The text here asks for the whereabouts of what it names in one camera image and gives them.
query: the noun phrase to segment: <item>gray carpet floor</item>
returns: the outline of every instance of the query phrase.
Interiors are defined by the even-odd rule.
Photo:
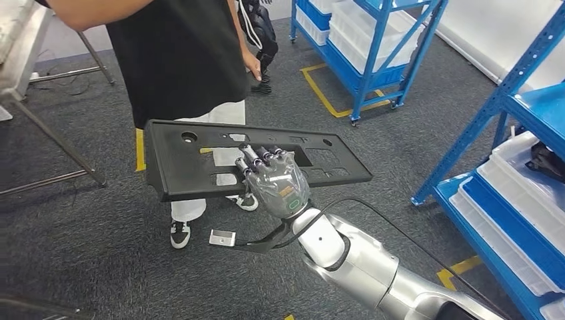
[[[281,49],[271,67],[274,92],[247,99],[248,124],[338,133],[374,175],[368,183],[314,189],[314,200],[325,205],[339,197],[361,197],[445,263],[475,255],[432,199],[422,207],[409,199],[494,84],[434,39],[405,106],[366,111],[361,126],[352,128],[346,118],[328,113],[300,72],[320,58],[302,37],[294,45],[286,40],[288,21],[275,21],[275,27]],[[226,199],[210,199],[187,248],[173,249],[170,207],[157,201],[143,172],[135,172],[135,130],[117,61],[112,51],[101,57],[117,78],[115,86],[100,73],[60,79],[31,86],[25,103],[103,171],[108,186],[99,189],[82,177],[1,200],[5,290],[93,310],[97,319],[284,319],[288,314],[298,320],[387,319],[309,273],[296,244],[268,255],[207,245],[215,227],[237,230],[247,239],[268,233],[277,222],[262,207],[246,213]],[[36,70],[44,74],[92,65],[90,56],[82,55],[42,62]],[[352,97],[327,68],[312,77],[336,109],[351,106]],[[0,123],[0,188],[76,168],[20,112],[9,111],[14,120]],[[492,129],[451,175],[475,167],[489,153]],[[333,213],[380,239],[405,267],[440,283],[441,266],[374,213],[355,203]],[[464,277],[513,319],[521,319],[485,266]]]

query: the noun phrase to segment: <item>white drawstring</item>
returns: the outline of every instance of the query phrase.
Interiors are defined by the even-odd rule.
[[[243,7],[243,0],[239,0],[238,2],[239,2],[239,10],[241,11],[241,16],[243,17],[243,21],[245,22],[245,29],[247,30],[247,34],[249,35],[249,39],[251,39],[251,42],[253,42],[253,44],[256,47],[258,47],[259,50],[263,50],[263,44],[261,43],[261,40],[259,39],[259,37],[255,33],[255,30],[253,30],[253,26],[251,25],[251,20],[249,19],[249,16],[247,15],[247,11],[245,11],[245,8]]]

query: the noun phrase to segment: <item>metal table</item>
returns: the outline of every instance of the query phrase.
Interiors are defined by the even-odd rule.
[[[48,81],[84,73],[102,71],[108,82],[111,85],[114,84],[114,80],[112,79],[110,73],[107,71],[106,67],[102,64],[102,61],[94,51],[94,48],[92,48],[90,42],[88,42],[84,34],[80,32],[78,33],[78,35],[96,61],[96,67],[60,73],[57,75],[38,77],[34,80],[30,80],[30,76],[33,72],[33,66],[37,60],[37,56],[39,54],[43,39],[45,38],[47,27],[49,26],[52,15],[53,12],[50,9],[47,9],[39,4],[33,5],[31,13],[25,23],[25,26],[22,29],[18,40],[14,42],[10,53],[8,54],[8,57],[0,68],[0,104],[4,106],[12,105],[20,109],[32,122],[34,122],[34,124],[36,124],[46,134],[46,136],[48,136],[58,146],[60,146],[60,148],[68,156],[70,156],[70,158],[72,158],[74,162],[76,162],[82,168],[82,170],[0,191],[0,195],[18,193],[37,187],[42,187],[44,185],[50,185],[52,183],[74,179],[83,175],[90,175],[101,187],[106,184],[106,178],[102,174],[92,168],[92,166],[88,164],[88,162],[77,152],[75,148],[70,146],[70,144],[66,140],[64,140],[64,138],[62,138],[62,136],[60,136],[56,131],[46,125],[40,118],[38,118],[38,116],[31,112],[21,102],[25,98],[27,86],[30,83],[40,81]]]

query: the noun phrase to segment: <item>white plastic bin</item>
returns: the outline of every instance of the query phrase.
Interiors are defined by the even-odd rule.
[[[565,185],[526,167],[538,142],[530,132],[517,135],[495,148],[477,172],[565,255]]]
[[[543,306],[540,312],[546,320],[565,319],[565,298]]]
[[[463,186],[472,178],[463,181],[455,195],[449,198],[459,213],[488,243],[492,250],[537,296],[562,290],[525,254],[525,252],[494,222],[486,212],[467,194]]]
[[[346,39],[364,55],[368,55],[376,26],[375,18],[353,1],[338,2],[332,6],[332,19],[330,21],[334,23],[334,27],[339,29]],[[413,25],[414,19],[408,13],[404,11],[390,13],[378,50],[379,55],[390,55]],[[414,51],[418,47],[418,37],[423,30],[422,25],[418,27],[414,35],[406,42],[404,48]]]
[[[343,33],[334,26],[333,20],[330,20],[330,37],[329,39],[336,46],[336,48],[346,57],[347,60],[357,69],[360,74],[365,71],[365,65],[367,64],[368,51],[366,53],[361,52],[357,47],[355,47]],[[388,67],[396,67],[397,65],[404,65],[410,62],[410,57],[412,52],[416,48],[403,48],[398,52],[398,55],[390,62]],[[389,54],[381,53],[377,54],[376,60],[374,62],[373,72],[378,71],[378,68],[384,63],[384,60],[388,58]]]
[[[314,7],[316,7],[316,9],[318,9],[318,11],[320,11],[324,15],[327,15],[329,13],[332,13],[333,11],[332,4],[344,0],[309,0],[309,1],[310,3],[312,3]]]
[[[306,13],[302,11],[298,6],[296,6],[296,21],[300,23],[302,28],[314,39],[317,45],[325,45],[328,39],[329,30],[321,31],[318,27],[308,18]]]

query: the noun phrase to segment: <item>transparent glove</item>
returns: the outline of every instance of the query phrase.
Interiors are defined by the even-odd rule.
[[[294,162],[294,154],[275,147],[257,152],[249,145],[240,150],[245,158],[235,161],[245,175],[245,183],[275,217],[285,219],[299,212],[308,202],[310,187]]]

